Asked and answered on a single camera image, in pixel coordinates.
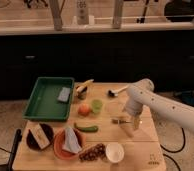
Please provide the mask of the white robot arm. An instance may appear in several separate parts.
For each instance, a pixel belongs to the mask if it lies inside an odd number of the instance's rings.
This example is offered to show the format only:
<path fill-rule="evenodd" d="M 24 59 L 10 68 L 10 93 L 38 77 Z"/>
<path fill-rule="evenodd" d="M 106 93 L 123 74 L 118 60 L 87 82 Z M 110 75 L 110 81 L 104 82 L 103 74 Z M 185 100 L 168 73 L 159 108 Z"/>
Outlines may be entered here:
<path fill-rule="evenodd" d="M 126 93 L 125 110 L 129 115 L 139 116 L 146 105 L 194 134 L 194 107 L 155 94 L 154 83 L 150 79 L 129 84 Z"/>

